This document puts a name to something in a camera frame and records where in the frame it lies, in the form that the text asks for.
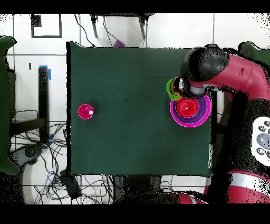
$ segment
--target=floor tile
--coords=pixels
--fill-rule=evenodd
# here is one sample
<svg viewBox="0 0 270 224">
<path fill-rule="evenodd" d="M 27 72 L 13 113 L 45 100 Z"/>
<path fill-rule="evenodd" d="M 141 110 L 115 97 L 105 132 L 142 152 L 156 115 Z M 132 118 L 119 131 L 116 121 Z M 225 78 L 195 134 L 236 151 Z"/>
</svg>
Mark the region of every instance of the floor tile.
<svg viewBox="0 0 270 224">
<path fill-rule="evenodd" d="M 66 120 L 66 56 L 15 56 L 16 110 L 38 111 L 39 66 L 47 66 L 51 70 L 49 120 Z M 33 113 L 20 113 L 16 114 L 16 119 L 33 119 L 32 116 Z"/>
<path fill-rule="evenodd" d="M 82 204 L 111 204 L 112 198 L 109 201 L 109 194 L 105 187 L 100 186 L 82 186 Z M 113 197 L 113 187 L 111 187 L 111 196 Z"/>
<path fill-rule="evenodd" d="M 205 183 L 203 176 L 164 175 L 161 178 L 162 186 L 205 186 Z"/>
<path fill-rule="evenodd" d="M 13 36 L 12 14 L 0 14 L 0 36 Z M 9 48 L 7 54 L 13 54 L 13 47 Z"/>
<path fill-rule="evenodd" d="M 64 199 L 57 199 L 57 195 L 54 193 L 53 190 L 50 190 L 50 198 L 48 198 L 46 194 L 46 187 L 45 186 L 23 186 L 23 192 L 24 192 L 24 200 L 25 204 L 80 204 L 81 199 L 77 198 L 72 200 L 68 196 L 68 192 L 65 189 L 65 187 L 60 187 L 58 190 L 54 189 L 56 191 L 56 194 L 59 196 L 59 198 L 67 197 Z"/>
<path fill-rule="evenodd" d="M 62 38 L 32 38 L 31 16 L 14 15 L 14 38 L 17 41 L 15 54 L 66 54 L 66 41 L 80 41 L 79 25 L 73 14 L 61 14 Z M 59 17 L 55 14 L 41 14 L 41 27 L 34 28 L 35 35 L 57 34 Z"/>
<path fill-rule="evenodd" d="M 234 48 L 243 41 L 252 41 L 260 48 L 270 45 L 267 14 L 215 13 L 214 42 L 220 48 Z"/>
</svg>

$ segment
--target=pink cup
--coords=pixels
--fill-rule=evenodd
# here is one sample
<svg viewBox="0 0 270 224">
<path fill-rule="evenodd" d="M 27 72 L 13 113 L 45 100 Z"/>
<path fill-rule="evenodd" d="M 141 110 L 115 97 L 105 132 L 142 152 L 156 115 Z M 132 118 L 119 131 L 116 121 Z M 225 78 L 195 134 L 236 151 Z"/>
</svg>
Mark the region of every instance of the pink cup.
<svg viewBox="0 0 270 224">
<path fill-rule="evenodd" d="M 94 108 L 90 106 L 89 104 L 82 104 L 78 108 L 78 114 L 80 118 L 87 120 L 93 116 Z"/>
</svg>

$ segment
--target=purple object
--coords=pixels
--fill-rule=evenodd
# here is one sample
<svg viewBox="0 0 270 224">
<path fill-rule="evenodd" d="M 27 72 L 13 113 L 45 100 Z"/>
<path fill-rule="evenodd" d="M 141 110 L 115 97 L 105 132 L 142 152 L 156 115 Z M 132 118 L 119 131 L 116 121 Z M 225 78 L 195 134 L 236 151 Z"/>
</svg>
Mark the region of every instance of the purple object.
<svg viewBox="0 0 270 224">
<path fill-rule="evenodd" d="M 124 48 L 125 45 L 121 41 L 116 40 L 116 42 L 114 43 L 114 46 L 113 47 L 114 48 Z"/>
<path fill-rule="evenodd" d="M 197 127 L 197 126 L 203 124 L 207 120 L 207 118 L 209 117 L 209 115 L 211 113 L 211 101 L 210 101 L 210 99 L 209 99 L 208 96 L 204 96 L 202 99 L 206 102 L 205 113 L 204 113 L 203 117 L 199 121 L 194 122 L 194 123 L 190 123 L 190 124 L 189 123 L 186 123 L 186 122 L 182 122 L 182 121 L 180 121 L 177 118 L 177 116 L 175 115 L 175 113 L 173 111 L 174 101 L 171 100 L 171 103 L 170 103 L 170 112 L 171 112 L 171 115 L 172 115 L 173 119 L 175 120 L 175 122 L 177 124 L 183 126 L 183 127 Z"/>
</svg>

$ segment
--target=green cup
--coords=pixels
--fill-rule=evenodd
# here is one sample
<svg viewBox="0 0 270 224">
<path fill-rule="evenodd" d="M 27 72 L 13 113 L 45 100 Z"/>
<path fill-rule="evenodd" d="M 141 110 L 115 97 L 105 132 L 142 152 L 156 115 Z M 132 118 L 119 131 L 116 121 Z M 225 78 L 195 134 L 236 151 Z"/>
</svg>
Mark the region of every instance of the green cup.
<svg viewBox="0 0 270 224">
<path fill-rule="evenodd" d="M 174 79 L 171 79 L 168 81 L 166 85 L 166 90 L 171 100 L 178 101 L 181 98 L 181 96 L 178 92 L 173 91 L 173 88 L 172 88 L 173 80 Z"/>
</svg>

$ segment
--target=black cable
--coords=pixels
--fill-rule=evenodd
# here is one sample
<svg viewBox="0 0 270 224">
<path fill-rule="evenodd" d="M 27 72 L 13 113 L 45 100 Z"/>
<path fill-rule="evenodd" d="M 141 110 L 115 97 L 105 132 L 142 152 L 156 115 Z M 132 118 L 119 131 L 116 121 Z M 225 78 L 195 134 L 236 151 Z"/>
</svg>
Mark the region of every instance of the black cable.
<svg viewBox="0 0 270 224">
<path fill-rule="evenodd" d="M 59 142 L 55 142 L 55 141 L 53 141 L 53 142 L 50 142 L 51 144 L 55 144 L 55 145 L 57 145 L 57 146 L 62 146 L 62 147 L 64 147 L 64 148 L 66 148 L 66 144 L 58 144 Z"/>
<path fill-rule="evenodd" d="M 61 199 L 60 199 L 60 197 L 59 197 L 59 195 L 58 195 L 58 194 L 57 194 L 55 191 L 54 191 L 54 193 L 55 193 L 55 194 L 56 194 L 56 196 L 59 198 L 60 203 L 61 203 L 61 204 L 63 204 L 63 203 L 62 203 L 62 201 L 61 201 Z"/>
<path fill-rule="evenodd" d="M 111 39 L 110 39 L 110 37 L 109 37 L 109 32 L 108 32 L 107 27 L 106 27 L 106 25 L 105 25 L 105 16 L 103 17 L 102 22 L 103 22 L 104 29 L 105 29 L 106 32 L 107 32 L 107 36 L 108 36 L 108 38 L 109 38 L 109 41 L 110 41 L 110 43 L 111 43 L 111 46 L 112 46 L 112 42 L 111 42 Z"/>
<path fill-rule="evenodd" d="M 65 141 L 66 141 L 66 129 L 63 129 L 63 134 L 64 134 Z"/>
<path fill-rule="evenodd" d="M 89 43 L 91 43 L 91 42 L 88 40 L 87 33 L 86 33 L 85 29 L 84 29 L 83 26 L 78 22 L 76 14 L 74 14 L 74 16 L 75 16 L 75 19 L 76 19 L 77 24 L 84 30 L 84 32 L 85 32 L 85 37 L 86 37 L 87 41 L 88 41 Z"/>
<path fill-rule="evenodd" d="M 102 187 L 102 185 L 104 185 L 104 186 L 105 186 L 105 184 L 104 184 L 104 183 L 101 183 L 101 185 L 100 185 L 100 195 L 101 195 L 101 190 L 102 190 L 102 188 L 101 188 L 101 187 Z"/>
<path fill-rule="evenodd" d="M 118 39 L 108 31 L 107 26 L 106 26 L 105 16 L 104 16 L 103 18 L 104 18 L 103 26 L 104 26 L 106 32 L 109 33 L 113 38 L 115 38 L 115 39 L 118 41 Z"/>
<path fill-rule="evenodd" d="M 91 199 L 92 201 L 94 201 L 94 202 L 100 204 L 99 201 L 97 201 L 96 199 L 93 199 L 92 197 L 87 196 L 86 194 L 82 194 L 82 195 L 85 196 L 85 198 L 84 198 L 83 201 L 82 201 L 82 204 L 83 204 L 83 202 L 84 202 L 84 200 L 85 200 L 86 198 L 89 198 L 89 199 Z"/>
<path fill-rule="evenodd" d="M 57 127 L 57 129 L 56 129 L 56 131 L 55 131 L 55 133 L 53 134 L 53 137 L 54 137 L 54 135 L 56 135 L 56 133 L 63 127 L 63 126 L 65 126 L 66 125 L 66 123 L 64 123 L 64 124 L 62 124 L 62 126 L 61 127 Z"/>
<path fill-rule="evenodd" d="M 31 137 L 31 138 L 34 138 L 34 139 L 38 139 L 38 138 L 40 138 L 40 136 L 37 134 L 37 133 L 33 133 L 33 132 L 28 132 L 29 134 L 32 134 L 32 135 L 36 135 L 37 137 Z"/>
<path fill-rule="evenodd" d="M 16 111 L 16 113 L 27 112 L 27 111 L 35 111 L 36 112 L 36 118 L 38 118 L 38 112 L 36 110 L 20 110 L 20 111 Z"/>
<path fill-rule="evenodd" d="M 40 195 L 40 198 L 41 198 L 41 203 L 43 204 L 43 201 L 42 201 L 42 193 L 38 190 L 37 186 L 34 186 L 34 189 L 35 191 Z"/>
<path fill-rule="evenodd" d="M 89 184 L 89 186 L 87 186 L 86 188 L 88 188 L 88 187 L 90 187 L 91 185 L 93 185 L 93 184 L 95 184 L 95 183 L 97 183 L 97 182 L 99 182 L 99 181 L 104 181 L 104 180 L 97 180 L 97 181 L 94 181 L 93 183 L 89 183 L 88 182 L 88 180 L 86 179 L 86 177 L 85 177 L 85 175 L 84 175 L 84 178 L 85 178 L 85 180 L 87 181 L 87 183 Z"/>
<path fill-rule="evenodd" d="M 42 156 L 42 155 L 40 155 L 40 157 L 43 159 L 43 161 L 44 161 L 44 163 L 45 163 L 45 169 L 46 169 L 46 171 L 49 173 L 49 171 L 48 171 L 48 169 L 47 169 L 46 160 L 43 158 L 43 156 Z"/>
<path fill-rule="evenodd" d="M 36 140 L 30 139 L 29 136 L 28 136 L 28 134 L 27 134 L 27 132 L 25 132 L 25 135 L 26 135 L 27 139 L 28 139 L 30 142 L 33 142 L 33 143 L 40 143 L 40 141 L 36 141 Z"/>
<path fill-rule="evenodd" d="M 105 190 L 106 190 L 106 194 L 105 194 L 104 196 L 106 196 L 107 193 L 108 193 L 108 195 L 109 195 L 109 201 L 110 201 L 110 198 L 113 200 L 113 196 L 112 196 L 111 193 L 110 193 L 110 191 L 112 191 L 112 190 L 111 190 L 111 188 L 109 187 L 109 183 L 103 179 L 103 175 L 101 175 L 101 177 L 102 177 L 102 182 L 103 182 L 103 183 L 101 183 L 101 185 L 100 185 L 100 195 L 101 195 L 101 189 L 102 189 L 101 187 L 102 187 L 102 185 L 104 185 L 104 188 L 105 188 Z"/>
<path fill-rule="evenodd" d="M 108 189 L 109 189 L 109 202 L 108 202 L 108 204 L 110 203 L 110 198 L 112 198 L 112 200 L 113 200 L 113 196 L 111 195 L 111 193 L 110 193 L 110 191 L 112 192 L 112 189 L 111 189 L 111 187 L 110 187 L 110 185 L 109 185 L 109 180 L 108 180 L 108 176 L 106 175 L 106 180 L 107 180 L 107 185 L 108 185 Z"/>
<path fill-rule="evenodd" d="M 169 184 L 170 184 L 170 187 L 171 187 L 171 189 L 172 189 L 172 185 L 171 185 L 171 183 L 170 183 L 169 181 L 161 181 L 161 182 L 160 182 L 160 185 L 161 185 L 163 182 L 169 183 Z"/>
<path fill-rule="evenodd" d="M 67 154 L 62 154 L 62 153 L 60 153 L 59 151 L 56 153 L 56 155 L 58 155 L 58 154 L 59 154 L 59 155 L 63 155 L 63 156 L 67 155 Z"/>
</svg>

